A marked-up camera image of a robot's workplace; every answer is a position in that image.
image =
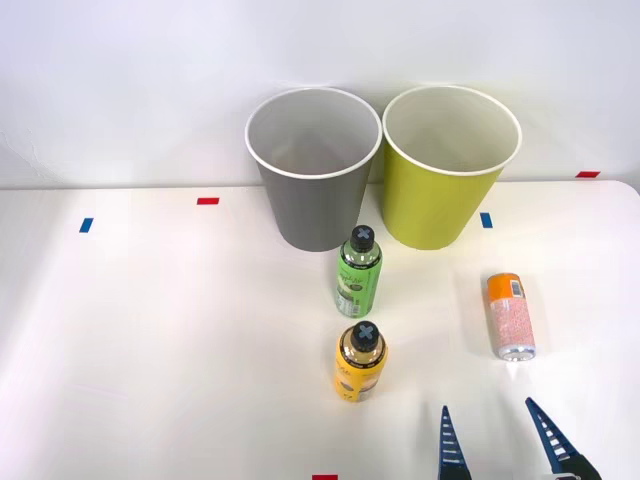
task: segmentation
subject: can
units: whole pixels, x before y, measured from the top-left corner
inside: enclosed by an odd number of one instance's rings
[[[334,386],[348,402],[362,402],[378,384],[387,362],[387,344],[373,323],[358,322],[338,339]]]
[[[536,343],[520,277],[498,273],[487,280],[487,286],[498,356],[509,362],[531,360],[536,356]]]

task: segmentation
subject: yellow bottle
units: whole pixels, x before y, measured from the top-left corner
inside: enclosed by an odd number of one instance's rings
[[[361,402],[378,383],[388,349],[373,323],[362,321],[342,334],[336,348],[335,387],[349,402]]]

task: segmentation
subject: black bottle cap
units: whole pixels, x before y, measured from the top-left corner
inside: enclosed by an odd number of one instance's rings
[[[351,344],[359,352],[371,352],[378,345],[378,327],[366,320],[356,323],[351,332]]]
[[[375,234],[373,228],[367,225],[358,225],[351,232],[351,248],[356,252],[368,252],[373,248]]]

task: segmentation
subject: blue tape marker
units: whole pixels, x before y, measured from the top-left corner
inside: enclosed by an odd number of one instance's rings
[[[80,227],[80,233],[89,233],[89,229],[91,228],[92,223],[93,218],[85,218],[82,222],[82,226]]]
[[[484,228],[493,228],[493,223],[491,223],[491,215],[488,213],[481,213],[480,219],[482,220],[482,226]]]

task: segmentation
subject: green bottle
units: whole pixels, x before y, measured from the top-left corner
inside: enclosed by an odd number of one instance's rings
[[[336,306],[350,318],[361,318],[371,311],[382,267],[382,250],[373,229],[358,225],[351,238],[340,247]]]

